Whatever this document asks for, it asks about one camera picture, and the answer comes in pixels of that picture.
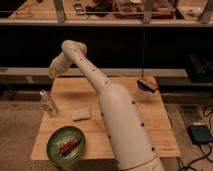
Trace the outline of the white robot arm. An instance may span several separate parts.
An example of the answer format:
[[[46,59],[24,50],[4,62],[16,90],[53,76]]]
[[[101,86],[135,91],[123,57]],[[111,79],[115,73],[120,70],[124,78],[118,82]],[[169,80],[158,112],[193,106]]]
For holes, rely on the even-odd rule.
[[[65,40],[52,60],[48,76],[55,79],[75,64],[95,89],[108,138],[120,171],[165,171],[130,91],[112,82],[86,57],[84,43]]]

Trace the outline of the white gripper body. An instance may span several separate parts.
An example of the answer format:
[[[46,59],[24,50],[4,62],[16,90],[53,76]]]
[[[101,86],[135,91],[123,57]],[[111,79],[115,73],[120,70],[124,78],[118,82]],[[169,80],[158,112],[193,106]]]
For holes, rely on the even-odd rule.
[[[54,58],[48,69],[48,76],[50,79],[55,79],[64,74],[72,65],[72,61],[63,53],[60,53]]]

